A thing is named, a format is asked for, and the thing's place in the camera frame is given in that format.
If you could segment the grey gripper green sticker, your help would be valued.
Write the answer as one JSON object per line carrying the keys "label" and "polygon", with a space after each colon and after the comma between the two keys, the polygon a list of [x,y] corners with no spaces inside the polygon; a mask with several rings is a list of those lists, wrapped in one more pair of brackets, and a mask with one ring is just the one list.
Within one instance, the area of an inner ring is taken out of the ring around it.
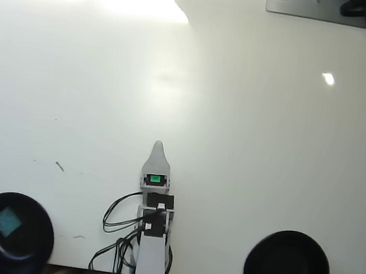
{"label": "grey gripper green sticker", "polygon": [[170,183],[170,165],[165,156],[164,145],[158,140],[154,143],[150,156],[142,166],[140,188],[143,192],[167,194]]}

